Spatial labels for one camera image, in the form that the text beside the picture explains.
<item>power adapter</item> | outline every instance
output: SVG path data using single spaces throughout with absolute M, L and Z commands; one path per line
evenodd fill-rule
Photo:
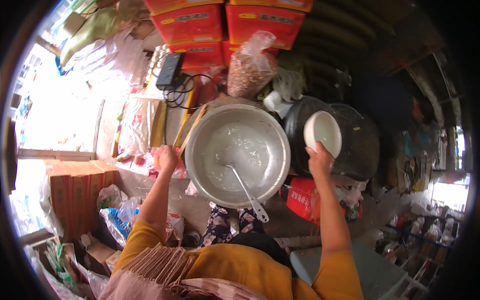
M 175 91 L 185 80 L 180 75 L 183 64 L 183 53 L 169 53 L 165 55 L 162 70 L 156 80 L 156 86 L 161 91 Z

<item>yellow shirt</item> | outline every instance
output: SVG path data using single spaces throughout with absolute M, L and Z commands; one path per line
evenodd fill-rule
M 155 247 L 159 235 L 148 223 L 137 221 L 113 273 L 145 248 Z M 215 244 L 197 250 L 199 256 L 186 278 L 218 278 L 243 284 L 272 300 L 350 300 L 363 299 L 351 251 L 337 252 L 322 261 L 310 287 L 292 278 L 288 267 L 277 263 L 258 249 Z

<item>aluminum pot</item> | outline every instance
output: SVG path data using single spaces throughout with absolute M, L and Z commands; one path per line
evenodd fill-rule
M 266 111 L 245 104 L 228 104 L 205 114 L 192 131 L 185 150 L 185 165 L 199 193 L 224 207 L 245 208 L 250 202 L 245 192 L 225 191 L 214 186 L 206 176 L 204 152 L 212 132 L 228 123 L 242 123 L 253 128 L 265 141 L 269 161 L 263 179 L 250 188 L 260 203 L 272 197 L 285 182 L 290 169 L 290 146 L 280 124 Z

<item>white liquid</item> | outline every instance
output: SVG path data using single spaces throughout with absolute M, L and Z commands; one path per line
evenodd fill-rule
M 213 185 L 225 191 L 242 191 L 232 165 L 248 188 L 262 182 L 270 156 L 265 141 L 251 127 L 229 123 L 216 129 L 205 149 L 204 167 Z

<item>bag of nuts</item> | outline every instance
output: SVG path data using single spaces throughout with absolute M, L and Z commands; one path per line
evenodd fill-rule
M 235 51 L 228 70 L 227 92 L 230 96 L 253 99 L 276 74 L 277 61 L 265 49 L 276 36 L 259 30 Z

